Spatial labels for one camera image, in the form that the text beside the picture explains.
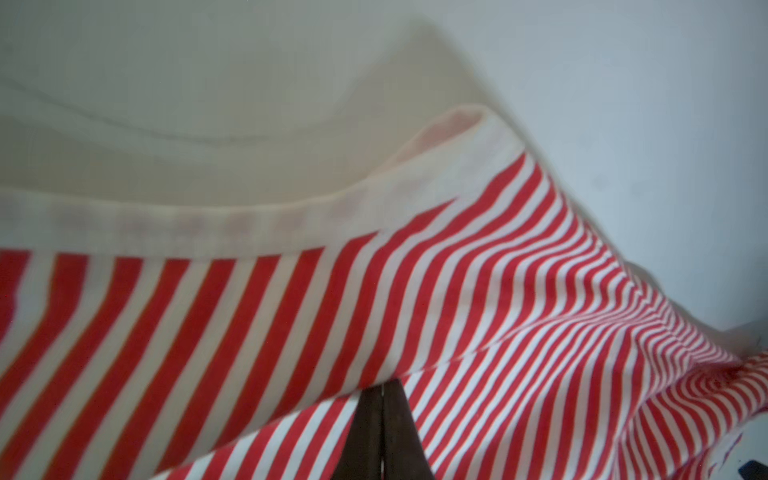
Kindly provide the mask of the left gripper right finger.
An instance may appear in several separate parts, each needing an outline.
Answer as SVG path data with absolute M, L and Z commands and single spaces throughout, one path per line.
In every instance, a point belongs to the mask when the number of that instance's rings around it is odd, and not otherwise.
M 428 479 L 434 474 L 427 462 L 412 411 L 399 380 L 382 386 L 383 479 Z

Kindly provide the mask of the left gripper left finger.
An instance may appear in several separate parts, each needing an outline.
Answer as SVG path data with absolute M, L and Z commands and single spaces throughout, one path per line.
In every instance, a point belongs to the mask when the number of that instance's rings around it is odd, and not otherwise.
M 383 387 L 361 392 L 333 480 L 382 478 Z

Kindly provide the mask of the striped red white tank top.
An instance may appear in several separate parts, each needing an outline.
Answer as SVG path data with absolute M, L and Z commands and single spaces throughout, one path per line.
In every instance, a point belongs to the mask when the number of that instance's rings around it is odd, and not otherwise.
M 483 107 L 299 202 L 1 193 L 5 479 L 330 479 L 392 380 L 437 479 L 709 479 L 767 409 Z

